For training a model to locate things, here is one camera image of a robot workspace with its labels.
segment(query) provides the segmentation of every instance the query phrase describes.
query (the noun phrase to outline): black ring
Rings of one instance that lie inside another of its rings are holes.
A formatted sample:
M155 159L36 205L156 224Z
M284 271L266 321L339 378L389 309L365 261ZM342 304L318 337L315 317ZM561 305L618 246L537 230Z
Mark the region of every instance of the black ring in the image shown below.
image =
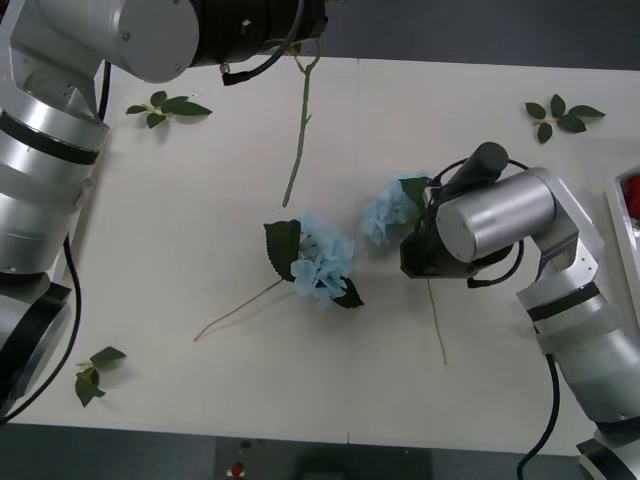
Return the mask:
M0 130L28 147L67 162L78 165L93 165L98 158L98 152L54 140L52 137L20 123L6 112L2 112L0 115Z
M8 399L16 381L53 319L60 313L71 293L52 283L24 314L0 350L0 406Z
M596 422L598 430L602 433L608 434L624 434L624 433L636 433L640 429L640 417L627 418L626 420L619 420L617 422Z
M592 299L596 295L600 295L600 290L594 282L583 285L582 287L574 290L573 292L565 295L564 297L557 298L552 302L533 307L527 310L527 313L534 322L544 320L545 318L558 315L570 308L580 305L587 300Z
M604 445L595 440L587 440L578 445L578 450L604 475L607 479L637 480L620 458Z

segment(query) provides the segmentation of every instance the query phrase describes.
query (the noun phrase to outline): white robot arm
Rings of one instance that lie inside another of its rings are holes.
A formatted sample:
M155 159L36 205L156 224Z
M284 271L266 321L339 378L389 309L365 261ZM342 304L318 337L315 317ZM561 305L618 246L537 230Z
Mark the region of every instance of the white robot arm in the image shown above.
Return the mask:
M38 378L69 317L70 290L45 272L63 244L70 251L69 222L107 135L102 62L154 83L220 64L232 85L326 23L323 0L11 0L0 24L0 415ZM274 47L256 69L229 73Z
M640 478L640 342L625 335L619 309L594 283L604 243L549 171L531 168L496 181L508 161L502 147L484 144L432 191L429 212L403 244L403 270L472 277L483 259L531 237L541 254L538 278L518 298L543 353L598 427L594 440L578 446L580 464L596 479Z

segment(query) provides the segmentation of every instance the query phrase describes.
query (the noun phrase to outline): hydrangea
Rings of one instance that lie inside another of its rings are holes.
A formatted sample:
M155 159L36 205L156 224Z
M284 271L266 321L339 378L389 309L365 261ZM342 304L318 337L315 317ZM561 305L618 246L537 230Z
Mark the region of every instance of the hydrangea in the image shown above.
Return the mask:
M418 215L418 207L402 190L401 179L425 175L407 175L391 181L385 190L364 207L362 232L376 245L388 244L387 227L404 225Z
M313 213L300 219L303 241L300 259L291 264L298 295L311 296L326 309L335 298L346 294L344 279L351 275L355 246Z

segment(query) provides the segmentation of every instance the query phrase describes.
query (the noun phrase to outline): white tray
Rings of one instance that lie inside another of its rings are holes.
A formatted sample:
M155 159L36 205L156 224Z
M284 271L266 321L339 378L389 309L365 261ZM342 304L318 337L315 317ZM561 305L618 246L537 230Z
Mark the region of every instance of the white tray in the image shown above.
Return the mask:
M612 170L605 187L613 226L615 228L620 255L629 283L636 318L640 319L640 231L634 229L635 221L629 216L622 186L627 178L640 175L640 164L628 164Z

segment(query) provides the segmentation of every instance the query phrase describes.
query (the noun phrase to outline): red object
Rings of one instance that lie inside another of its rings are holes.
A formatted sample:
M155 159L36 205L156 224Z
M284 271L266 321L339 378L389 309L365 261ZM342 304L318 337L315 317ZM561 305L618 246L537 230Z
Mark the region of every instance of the red object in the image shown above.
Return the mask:
M231 475L233 475L233 478L235 478L236 480L240 478L240 475L242 475L243 472L244 465L242 465L240 462L231 467Z
M640 220L640 195L636 195L631 199L628 208L631 218Z
M640 176L631 177L627 180L627 195L629 198L633 198L640 194Z

